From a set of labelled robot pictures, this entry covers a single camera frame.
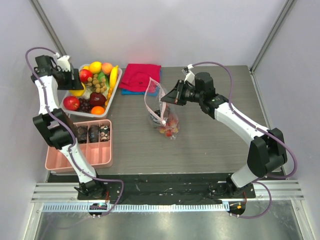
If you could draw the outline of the large yellow lemon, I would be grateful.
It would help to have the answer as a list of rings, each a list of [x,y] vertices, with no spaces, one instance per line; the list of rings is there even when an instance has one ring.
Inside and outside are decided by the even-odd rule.
[[[102,63],[100,61],[94,61],[89,65],[88,70],[92,74],[99,74],[102,70]]]

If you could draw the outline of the strawberries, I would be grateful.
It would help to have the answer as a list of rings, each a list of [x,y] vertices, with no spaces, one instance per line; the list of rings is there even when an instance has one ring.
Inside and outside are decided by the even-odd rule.
[[[179,119],[175,115],[170,114],[166,119],[165,125],[159,126],[157,130],[159,133],[164,134],[165,137],[174,140],[180,130]]]

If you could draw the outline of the blueberry bunch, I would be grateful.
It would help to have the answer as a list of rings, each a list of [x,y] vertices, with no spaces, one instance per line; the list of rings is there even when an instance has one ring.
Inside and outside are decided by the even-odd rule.
[[[156,109],[153,113],[149,112],[149,120],[152,124],[162,125],[164,120],[161,118],[161,110]]]

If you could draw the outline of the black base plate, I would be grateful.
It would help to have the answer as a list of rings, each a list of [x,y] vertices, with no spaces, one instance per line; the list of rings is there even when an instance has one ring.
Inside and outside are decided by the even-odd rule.
[[[209,205],[224,199],[256,197],[251,183],[239,190],[231,188],[228,173],[120,174],[104,178],[124,182],[105,184],[104,195],[114,203],[121,194],[121,205]]]

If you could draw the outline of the longan bunch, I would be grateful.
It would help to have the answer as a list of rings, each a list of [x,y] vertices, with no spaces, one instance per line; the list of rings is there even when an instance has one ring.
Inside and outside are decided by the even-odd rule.
[[[99,83],[96,77],[92,79],[89,78],[85,86],[89,87],[91,91],[95,93],[104,93],[109,90],[109,86],[106,86],[104,83]]]

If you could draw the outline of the blue folded cloth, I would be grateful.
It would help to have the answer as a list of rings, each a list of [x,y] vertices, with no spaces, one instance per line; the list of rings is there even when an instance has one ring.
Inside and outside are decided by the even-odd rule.
[[[122,95],[144,95],[150,82],[150,78],[156,82],[161,80],[161,70],[155,72],[135,71],[126,69],[119,83]]]

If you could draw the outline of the dark grape bunch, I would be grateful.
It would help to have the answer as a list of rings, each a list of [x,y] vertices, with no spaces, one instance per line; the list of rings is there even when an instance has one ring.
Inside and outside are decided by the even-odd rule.
[[[90,105],[90,100],[85,98],[79,98],[78,100],[79,100],[79,107],[77,111],[90,114],[93,108],[93,106]]]

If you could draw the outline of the dark red apple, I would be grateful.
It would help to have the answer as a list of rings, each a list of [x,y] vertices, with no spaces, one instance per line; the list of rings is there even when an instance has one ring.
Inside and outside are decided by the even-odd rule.
[[[102,93],[92,92],[89,98],[89,104],[93,107],[103,106],[107,101],[106,97]]]

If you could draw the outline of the clear pink zip top bag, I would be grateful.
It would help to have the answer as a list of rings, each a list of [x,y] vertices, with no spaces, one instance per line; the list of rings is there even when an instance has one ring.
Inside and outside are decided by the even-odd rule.
[[[158,127],[164,126],[166,124],[166,120],[169,117],[169,115],[175,115],[178,118],[174,106],[171,103],[161,101],[161,98],[165,96],[166,93],[167,91],[159,82],[150,78],[149,85],[147,87],[147,90],[145,91],[143,100],[145,108],[147,110],[147,119],[150,125],[157,131]],[[149,112],[153,113],[153,111],[157,109],[160,109],[161,111],[161,118],[163,119],[163,124],[153,124],[150,121]]]

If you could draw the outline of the orange peach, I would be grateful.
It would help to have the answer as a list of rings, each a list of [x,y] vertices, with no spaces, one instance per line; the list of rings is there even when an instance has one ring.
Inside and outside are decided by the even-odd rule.
[[[101,65],[101,71],[105,74],[105,75],[109,75],[111,73],[113,69],[113,65],[109,62],[104,62]]]

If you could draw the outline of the pink divided tray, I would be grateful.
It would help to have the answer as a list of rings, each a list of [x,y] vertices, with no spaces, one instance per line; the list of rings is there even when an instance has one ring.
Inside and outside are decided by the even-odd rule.
[[[75,126],[85,126],[89,129],[91,126],[109,127],[109,140],[98,142],[87,142],[79,145],[83,155],[88,163],[95,169],[109,168],[113,164],[113,130],[112,122],[108,119],[75,122]],[[54,147],[48,147],[45,160],[45,168],[55,173],[73,172],[74,169],[68,159]]]

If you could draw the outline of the orange fruit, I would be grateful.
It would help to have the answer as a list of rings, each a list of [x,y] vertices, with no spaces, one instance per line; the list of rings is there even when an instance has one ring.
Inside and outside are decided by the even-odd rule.
[[[105,112],[105,108],[102,106],[94,106],[90,113],[93,115],[102,115]]]

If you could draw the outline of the dark chocolate donut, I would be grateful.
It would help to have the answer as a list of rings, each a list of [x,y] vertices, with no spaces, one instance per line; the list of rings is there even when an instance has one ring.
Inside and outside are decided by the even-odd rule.
[[[91,125],[88,129],[89,143],[98,143],[100,136],[100,127],[98,125]]]

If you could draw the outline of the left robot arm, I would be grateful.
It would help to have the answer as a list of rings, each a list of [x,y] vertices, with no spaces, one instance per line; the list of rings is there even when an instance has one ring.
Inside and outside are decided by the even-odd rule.
[[[83,90],[79,71],[71,69],[69,56],[57,60],[48,55],[35,59],[31,79],[39,94],[40,108],[33,124],[45,142],[60,151],[69,161],[78,176],[75,188],[80,195],[102,199],[107,192],[103,182],[98,181],[96,170],[89,164],[77,140],[77,128],[59,107],[59,90]]]

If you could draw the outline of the green lettuce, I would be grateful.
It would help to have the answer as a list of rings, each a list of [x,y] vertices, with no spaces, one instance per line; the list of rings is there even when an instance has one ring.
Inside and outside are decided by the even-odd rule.
[[[102,71],[97,75],[97,80],[100,84],[104,83],[107,87],[110,85],[108,76]]]

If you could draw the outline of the white fruit basket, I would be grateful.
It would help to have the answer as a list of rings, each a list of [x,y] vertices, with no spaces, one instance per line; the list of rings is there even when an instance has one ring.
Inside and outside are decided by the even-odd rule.
[[[123,71],[109,62],[94,61],[80,67],[82,89],[68,90],[60,107],[70,115],[104,119],[116,95]]]

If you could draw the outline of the nut topped donut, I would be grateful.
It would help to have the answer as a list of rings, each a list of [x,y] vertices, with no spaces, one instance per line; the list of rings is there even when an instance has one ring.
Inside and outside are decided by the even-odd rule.
[[[79,144],[87,143],[88,127],[87,126],[78,126],[76,128],[77,141]]]

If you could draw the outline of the red folded cloth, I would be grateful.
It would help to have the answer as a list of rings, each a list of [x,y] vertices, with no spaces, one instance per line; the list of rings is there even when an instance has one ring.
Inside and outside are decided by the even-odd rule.
[[[129,63],[118,87],[122,95],[144,95],[150,78],[161,80],[161,65]]]

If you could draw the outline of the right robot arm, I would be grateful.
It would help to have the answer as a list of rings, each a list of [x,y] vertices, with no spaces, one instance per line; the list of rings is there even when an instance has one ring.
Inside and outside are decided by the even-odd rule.
[[[249,146],[246,164],[226,179],[225,190],[230,197],[238,197],[253,181],[265,177],[288,160],[282,146],[283,133],[277,128],[269,130],[243,113],[236,114],[228,99],[216,93],[214,80],[208,72],[197,73],[194,83],[178,80],[160,100],[179,106],[187,102],[199,104],[205,114],[229,127]]]

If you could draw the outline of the sprinkled chocolate donut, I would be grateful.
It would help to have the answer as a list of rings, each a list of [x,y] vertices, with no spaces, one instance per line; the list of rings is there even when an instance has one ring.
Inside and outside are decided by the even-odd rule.
[[[111,139],[111,129],[108,125],[100,125],[99,140],[100,142],[108,142]]]

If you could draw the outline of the yellow banana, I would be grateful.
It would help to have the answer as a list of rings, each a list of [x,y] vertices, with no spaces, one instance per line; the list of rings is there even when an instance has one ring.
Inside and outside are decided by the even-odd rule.
[[[114,89],[117,83],[117,79],[118,79],[118,70],[119,70],[119,66],[116,65],[112,68],[110,75],[109,75],[109,87]]]

